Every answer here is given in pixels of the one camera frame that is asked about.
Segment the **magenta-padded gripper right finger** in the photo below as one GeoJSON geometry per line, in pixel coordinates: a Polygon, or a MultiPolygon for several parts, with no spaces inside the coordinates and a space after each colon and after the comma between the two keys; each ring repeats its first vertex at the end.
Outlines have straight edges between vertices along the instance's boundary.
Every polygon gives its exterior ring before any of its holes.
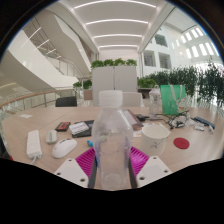
{"type": "Polygon", "coordinates": [[[149,157],[139,149],[131,148],[129,176],[132,189],[148,185],[171,173],[172,171],[158,156],[149,157]]]}

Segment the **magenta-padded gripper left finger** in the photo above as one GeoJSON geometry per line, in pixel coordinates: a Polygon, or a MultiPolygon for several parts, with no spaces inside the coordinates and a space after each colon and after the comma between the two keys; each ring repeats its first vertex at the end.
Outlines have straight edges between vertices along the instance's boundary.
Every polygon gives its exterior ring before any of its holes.
{"type": "Polygon", "coordinates": [[[95,186],[97,163],[95,151],[90,148],[76,159],[68,158],[55,171],[55,175],[84,188],[95,186]]]}

